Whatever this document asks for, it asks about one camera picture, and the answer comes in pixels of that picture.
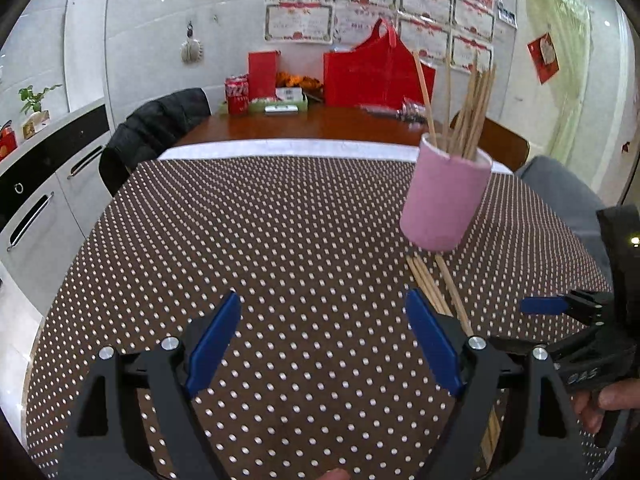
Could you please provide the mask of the person's left hand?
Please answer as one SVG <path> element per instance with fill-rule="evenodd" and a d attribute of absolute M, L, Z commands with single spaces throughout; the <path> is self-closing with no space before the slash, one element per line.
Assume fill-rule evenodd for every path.
<path fill-rule="evenodd" d="M 342 468 L 334 468 L 322 474 L 317 480 L 349 480 L 350 474 Z"/>

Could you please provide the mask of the person's right hand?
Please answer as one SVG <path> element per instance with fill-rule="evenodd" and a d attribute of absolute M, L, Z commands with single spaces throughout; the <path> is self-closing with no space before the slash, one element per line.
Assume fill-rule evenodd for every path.
<path fill-rule="evenodd" d="M 596 434 L 603 422 L 605 412 L 638 410 L 640 406 L 640 382 L 638 378 L 625 379 L 603 388 L 596 400 L 588 391 L 576 392 L 572 396 L 574 412 L 584 429 Z"/>

